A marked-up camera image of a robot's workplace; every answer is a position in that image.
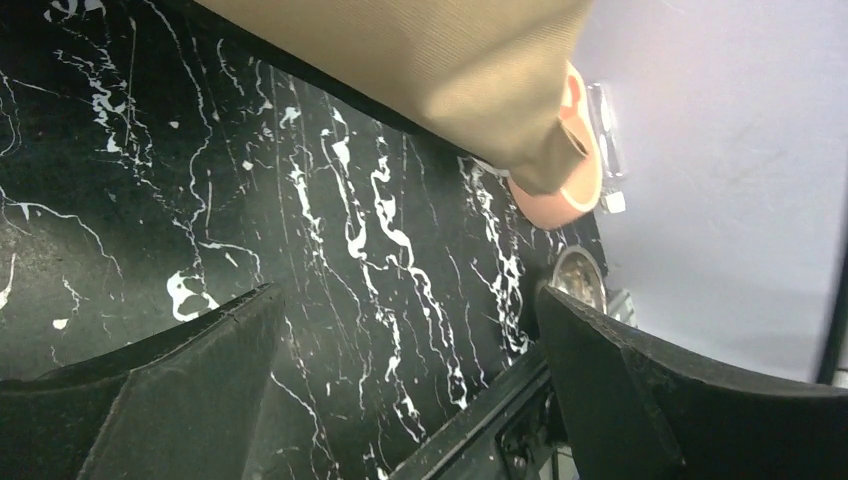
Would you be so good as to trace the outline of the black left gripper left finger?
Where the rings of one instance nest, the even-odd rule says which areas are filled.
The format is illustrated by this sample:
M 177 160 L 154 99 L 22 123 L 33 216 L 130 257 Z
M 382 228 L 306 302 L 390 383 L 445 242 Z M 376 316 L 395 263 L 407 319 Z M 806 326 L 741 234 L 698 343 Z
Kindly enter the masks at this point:
M 1 384 L 5 479 L 238 479 L 285 300 L 262 285 L 110 353 Z

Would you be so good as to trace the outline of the tan fabric pet tent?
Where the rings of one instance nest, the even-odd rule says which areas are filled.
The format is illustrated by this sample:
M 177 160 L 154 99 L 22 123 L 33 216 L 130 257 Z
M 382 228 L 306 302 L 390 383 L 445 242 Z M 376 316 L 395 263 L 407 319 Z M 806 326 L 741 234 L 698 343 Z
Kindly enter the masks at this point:
M 253 53 L 509 172 L 563 187 L 587 150 L 559 117 L 587 1 L 176 1 Z

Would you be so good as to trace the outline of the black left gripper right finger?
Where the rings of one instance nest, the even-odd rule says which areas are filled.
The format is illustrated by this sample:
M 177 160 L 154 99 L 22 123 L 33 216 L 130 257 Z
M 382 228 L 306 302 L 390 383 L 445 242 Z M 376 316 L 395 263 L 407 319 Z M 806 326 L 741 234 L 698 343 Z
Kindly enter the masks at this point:
M 544 287 L 536 318 L 584 479 L 843 479 L 844 389 L 674 345 Z

